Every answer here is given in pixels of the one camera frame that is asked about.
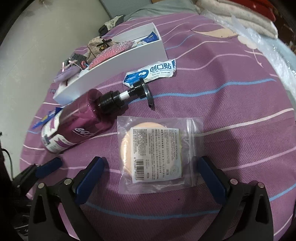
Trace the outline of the blue eye mask packet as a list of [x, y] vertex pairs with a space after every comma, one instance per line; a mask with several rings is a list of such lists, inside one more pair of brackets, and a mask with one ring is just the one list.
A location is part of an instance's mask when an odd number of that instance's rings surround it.
[[63, 108], [55, 108], [53, 111], [48, 112], [43, 118], [37, 121], [33, 126], [32, 130], [39, 128], [40, 126], [45, 125], [48, 121], [50, 121], [53, 117], [55, 117]]
[[135, 41], [133, 43], [132, 47], [133, 48], [139, 47], [139, 46], [146, 45], [146, 44], [158, 41], [158, 40], [159, 40], [158, 35], [155, 32], [151, 32], [147, 37], [145, 37], [139, 41]]

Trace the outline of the white black plush toy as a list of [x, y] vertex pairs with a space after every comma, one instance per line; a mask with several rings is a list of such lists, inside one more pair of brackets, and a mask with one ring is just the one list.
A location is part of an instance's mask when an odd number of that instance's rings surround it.
[[67, 87], [68, 87], [68, 80], [62, 81], [59, 83], [59, 86], [58, 86], [56, 92], [62, 92]]

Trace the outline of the white cardboard box tray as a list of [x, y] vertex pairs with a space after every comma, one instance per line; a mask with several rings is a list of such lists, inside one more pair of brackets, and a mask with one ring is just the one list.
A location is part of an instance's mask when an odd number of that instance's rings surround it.
[[66, 105], [90, 89], [93, 89], [106, 80], [128, 70], [137, 69], [158, 61], [167, 61], [167, 54], [161, 35], [154, 23], [149, 23], [126, 31], [111, 39], [115, 42], [139, 41], [155, 32], [159, 40], [127, 50], [92, 69], [82, 70], [68, 80], [68, 87], [62, 92], [55, 92], [53, 100], [60, 105]]

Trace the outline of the beige plaid cloth bag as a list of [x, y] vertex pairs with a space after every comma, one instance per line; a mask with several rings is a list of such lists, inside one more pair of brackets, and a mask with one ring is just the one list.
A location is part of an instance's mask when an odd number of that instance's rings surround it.
[[102, 37], [96, 37], [90, 40], [87, 44], [87, 61], [91, 62], [102, 51], [114, 45], [115, 42], [112, 39], [106, 40]]

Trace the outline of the red folded quilt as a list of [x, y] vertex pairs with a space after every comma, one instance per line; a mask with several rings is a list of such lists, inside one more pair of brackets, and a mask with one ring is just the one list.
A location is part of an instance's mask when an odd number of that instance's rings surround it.
[[233, 3], [245, 6], [265, 17], [272, 22], [276, 21], [273, 13], [274, 6], [268, 0], [230, 0]]

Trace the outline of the powder puff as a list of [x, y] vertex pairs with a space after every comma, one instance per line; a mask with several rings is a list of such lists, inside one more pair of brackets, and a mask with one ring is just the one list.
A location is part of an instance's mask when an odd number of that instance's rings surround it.
[[151, 194], [195, 187], [202, 178], [202, 118], [117, 119], [120, 194]]

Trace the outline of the grey blanket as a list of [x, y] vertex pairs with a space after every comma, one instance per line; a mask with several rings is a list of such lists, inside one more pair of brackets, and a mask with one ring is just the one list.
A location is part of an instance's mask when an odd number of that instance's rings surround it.
[[124, 17], [124, 21], [131, 21], [139, 18], [164, 16], [175, 13], [194, 13], [197, 14], [196, 5], [190, 0], [167, 0], [159, 1], [155, 4], [148, 4], [139, 8]]

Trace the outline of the purple pump bottle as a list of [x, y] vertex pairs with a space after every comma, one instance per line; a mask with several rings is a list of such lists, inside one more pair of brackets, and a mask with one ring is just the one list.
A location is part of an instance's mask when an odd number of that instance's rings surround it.
[[146, 98], [150, 109], [154, 110], [153, 95], [140, 78], [133, 88], [105, 94], [91, 89], [63, 107], [46, 122], [41, 130], [41, 141], [45, 149], [59, 154], [92, 137], [109, 130], [126, 102], [131, 99]]

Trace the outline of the purple striped bed sheet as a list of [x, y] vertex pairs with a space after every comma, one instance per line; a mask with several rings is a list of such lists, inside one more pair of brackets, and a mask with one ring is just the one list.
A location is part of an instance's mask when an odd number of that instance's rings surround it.
[[[202, 118], [203, 154], [228, 177], [264, 183], [279, 240], [295, 206], [295, 114], [267, 59], [204, 16], [178, 13], [127, 21], [107, 33], [116, 37], [153, 23], [176, 75], [149, 84], [156, 109], [131, 103], [127, 116]], [[95, 156], [109, 166], [82, 206], [105, 240], [198, 240], [219, 211], [207, 186], [144, 195], [122, 195], [116, 127], [67, 150], [48, 185], [74, 177]]]

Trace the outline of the green plaid cloth doll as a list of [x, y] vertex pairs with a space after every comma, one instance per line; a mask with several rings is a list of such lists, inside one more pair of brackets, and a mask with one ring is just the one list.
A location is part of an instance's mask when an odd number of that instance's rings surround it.
[[86, 62], [86, 56], [73, 53], [69, 58], [67, 58], [63, 63], [62, 63], [62, 70], [66, 70], [67, 68], [70, 68], [72, 66], [77, 66], [81, 70], [85, 69], [87, 67], [87, 62]]

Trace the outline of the cream folded quilt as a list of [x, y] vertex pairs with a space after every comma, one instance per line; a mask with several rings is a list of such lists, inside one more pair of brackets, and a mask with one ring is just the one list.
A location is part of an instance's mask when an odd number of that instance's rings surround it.
[[228, 22], [234, 15], [244, 27], [273, 39], [278, 38], [278, 30], [272, 20], [246, 6], [231, 1], [196, 1], [196, 6], [200, 11], [208, 10]]

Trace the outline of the blue white bandage packet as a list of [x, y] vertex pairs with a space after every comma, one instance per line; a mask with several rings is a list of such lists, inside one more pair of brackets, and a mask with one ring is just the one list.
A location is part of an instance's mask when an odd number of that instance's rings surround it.
[[132, 88], [133, 85], [142, 79], [145, 83], [154, 81], [158, 78], [170, 78], [177, 69], [176, 60], [158, 61], [154, 64], [145, 66], [138, 70], [127, 72], [123, 80], [123, 85]]

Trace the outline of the dark clothes bundle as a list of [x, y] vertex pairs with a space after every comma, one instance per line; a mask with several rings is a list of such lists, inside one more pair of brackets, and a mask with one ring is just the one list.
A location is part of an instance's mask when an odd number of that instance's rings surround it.
[[117, 25], [124, 22], [124, 15], [115, 16], [111, 20], [105, 22], [98, 30], [99, 36], [102, 37], [106, 35], [110, 30], [112, 30]]

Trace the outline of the lavender soft pouch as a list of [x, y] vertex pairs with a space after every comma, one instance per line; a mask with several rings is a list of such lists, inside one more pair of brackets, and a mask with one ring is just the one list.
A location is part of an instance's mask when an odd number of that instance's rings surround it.
[[55, 78], [54, 82], [59, 83], [68, 80], [69, 78], [73, 77], [77, 73], [81, 71], [81, 68], [78, 66], [71, 66], [67, 68], [66, 70], [59, 73]]

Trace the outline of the pink glitter pouch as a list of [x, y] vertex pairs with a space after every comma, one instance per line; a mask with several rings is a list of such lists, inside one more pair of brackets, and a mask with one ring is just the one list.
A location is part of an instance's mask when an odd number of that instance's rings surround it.
[[105, 62], [106, 60], [115, 57], [127, 50], [130, 50], [133, 46], [133, 41], [124, 41], [120, 43], [115, 43], [114, 45], [106, 48], [101, 53], [99, 53], [88, 65], [88, 69], [92, 69], [95, 66]]

